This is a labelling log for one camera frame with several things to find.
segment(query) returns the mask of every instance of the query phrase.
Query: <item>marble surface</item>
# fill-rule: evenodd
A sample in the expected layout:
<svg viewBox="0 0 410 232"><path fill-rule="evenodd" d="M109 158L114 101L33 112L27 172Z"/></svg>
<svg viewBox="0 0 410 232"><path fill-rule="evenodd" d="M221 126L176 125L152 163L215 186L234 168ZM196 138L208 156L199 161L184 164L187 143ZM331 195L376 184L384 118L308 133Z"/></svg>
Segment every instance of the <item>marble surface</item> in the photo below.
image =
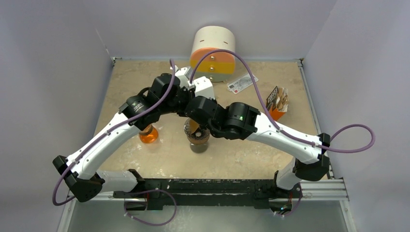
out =
<svg viewBox="0 0 410 232"><path fill-rule="evenodd" d="M176 61L178 67L188 61ZM278 85L289 90L288 112L280 123L308 134L316 134L303 80L295 62L249 62L262 97ZM118 60L115 64L103 103L96 131L100 131L118 111L125 100L149 87L154 78L168 73L168 61ZM231 82L246 73L242 65L237 68ZM238 94L227 90L226 83L214 83L217 101L222 106L244 102L262 111L253 87ZM186 118L176 115L162 116L154 126L159 132L152 144L144 144L138 136L125 142L100 169L119 171L133 168L143 177L160 178L273 178L276 170L286 166L292 156L264 144L242 140L225 140L211 137L208 149L194 153L183 131Z"/></svg>

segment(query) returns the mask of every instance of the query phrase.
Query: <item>white wall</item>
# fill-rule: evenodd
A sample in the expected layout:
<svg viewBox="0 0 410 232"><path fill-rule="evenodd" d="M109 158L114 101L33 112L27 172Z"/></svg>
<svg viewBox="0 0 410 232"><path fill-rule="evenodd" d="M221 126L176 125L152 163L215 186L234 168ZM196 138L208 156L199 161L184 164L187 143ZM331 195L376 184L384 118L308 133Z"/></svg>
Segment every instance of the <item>white wall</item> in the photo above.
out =
<svg viewBox="0 0 410 232"><path fill-rule="evenodd" d="M111 56L188 58L196 31L229 28L245 58L305 57L336 0L84 0Z"/></svg>
<svg viewBox="0 0 410 232"><path fill-rule="evenodd" d="M0 31L0 230L55 231L52 160L91 138L110 58L80 0L1 1Z"/></svg>
<svg viewBox="0 0 410 232"><path fill-rule="evenodd" d="M304 64L322 131L364 123L376 133L369 151L331 154L360 232L410 227L409 13L406 0L338 0ZM358 129L332 146L368 141Z"/></svg>

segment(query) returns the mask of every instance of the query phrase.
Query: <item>white cylinder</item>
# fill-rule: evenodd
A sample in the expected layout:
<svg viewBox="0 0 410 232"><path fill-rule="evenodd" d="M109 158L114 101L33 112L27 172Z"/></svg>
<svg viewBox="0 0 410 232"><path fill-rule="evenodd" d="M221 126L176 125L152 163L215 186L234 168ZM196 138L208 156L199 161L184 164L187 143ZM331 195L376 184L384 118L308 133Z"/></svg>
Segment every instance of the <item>white cylinder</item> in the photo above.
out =
<svg viewBox="0 0 410 232"><path fill-rule="evenodd" d="M208 26L199 29L195 34L191 54L201 48L216 48L235 51L234 34L223 27Z"/></svg>

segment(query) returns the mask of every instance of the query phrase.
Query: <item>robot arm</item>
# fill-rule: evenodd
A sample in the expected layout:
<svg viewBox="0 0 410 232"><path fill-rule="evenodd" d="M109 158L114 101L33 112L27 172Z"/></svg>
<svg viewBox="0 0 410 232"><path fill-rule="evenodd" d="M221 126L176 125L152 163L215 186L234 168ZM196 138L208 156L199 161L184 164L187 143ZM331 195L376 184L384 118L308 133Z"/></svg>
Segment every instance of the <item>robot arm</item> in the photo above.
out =
<svg viewBox="0 0 410 232"><path fill-rule="evenodd" d="M171 75L163 73L155 78L151 87L144 88L138 95L132 96L120 107L113 119L91 141L68 157L58 156L53 160L60 174L75 162L84 148L106 133L64 177L66 184L78 201L85 202L99 192L130 192L142 181L133 171L109 172L98 168L124 142L137 135L149 124L157 122L161 115L177 113L190 117L201 127L206 127L216 138L248 139L270 145L294 156L295 159L276 176L275 185L284 190L292 189L301 179L319 180L329 169L328 157L317 147L308 147L289 139L276 130L268 117L258 109L241 102L234 102L223 108L215 101L212 83L205 77L188 81L190 68L176 72L176 79L165 100L149 114L131 121L114 130L107 131L119 122L123 122L142 113L161 98L170 84ZM326 135L307 135L279 124L293 136L310 139L319 144L329 145Z"/></svg>
<svg viewBox="0 0 410 232"><path fill-rule="evenodd" d="M216 138L256 141L292 155L294 159L275 178L276 186L281 189L291 190L301 179L318 181L329 171L330 160L324 155L325 150L292 140L281 130L325 146L330 145L328 134L309 135L280 123L277 123L280 128L277 130L267 115L241 102L234 102L224 109L213 100L195 97L187 105L185 114L207 127Z"/></svg>

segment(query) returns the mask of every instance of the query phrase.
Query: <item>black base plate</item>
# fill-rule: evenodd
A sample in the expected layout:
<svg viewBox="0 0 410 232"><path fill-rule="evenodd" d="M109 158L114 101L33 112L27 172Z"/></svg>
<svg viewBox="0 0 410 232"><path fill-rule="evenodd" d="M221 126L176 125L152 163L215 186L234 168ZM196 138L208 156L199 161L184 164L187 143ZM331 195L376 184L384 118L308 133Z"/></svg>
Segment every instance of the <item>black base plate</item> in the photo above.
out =
<svg viewBox="0 0 410 232"><path fill-rule="evenodd" d="M255 209L277 210L270 199L299 198L299 184L287 191L276 187L275 179L142 179L131 192L115 191L114 198L143 198L141 191L162 189L172 194L177 205L191 206L253 206ZM161 192L152 192L147 200L147 210L162 210L164 205L174 205L172 199ZM145 207L130 208L144 210Z"/></svg>

